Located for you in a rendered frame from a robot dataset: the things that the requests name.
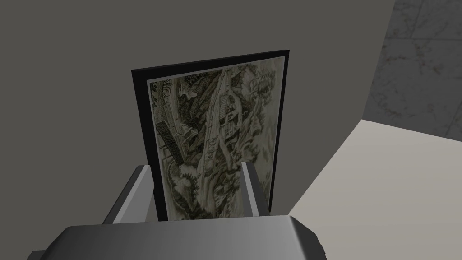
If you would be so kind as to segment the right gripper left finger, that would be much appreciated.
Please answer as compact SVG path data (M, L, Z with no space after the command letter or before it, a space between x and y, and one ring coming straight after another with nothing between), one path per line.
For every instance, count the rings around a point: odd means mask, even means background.
M103 224L146 222L153 191L154 182L150 166L137 166Z

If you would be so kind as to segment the black framed landscape picture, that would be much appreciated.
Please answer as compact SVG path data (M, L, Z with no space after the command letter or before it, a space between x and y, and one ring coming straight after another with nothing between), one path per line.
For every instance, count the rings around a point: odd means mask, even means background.
M243 162L271 210L289 54L131 70L159 221L243 217Z

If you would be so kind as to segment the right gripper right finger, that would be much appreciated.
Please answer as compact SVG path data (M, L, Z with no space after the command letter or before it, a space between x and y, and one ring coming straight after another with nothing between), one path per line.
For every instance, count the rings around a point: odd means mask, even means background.
M270 215L258 174L252 162L241 163L241 192L245 217Z

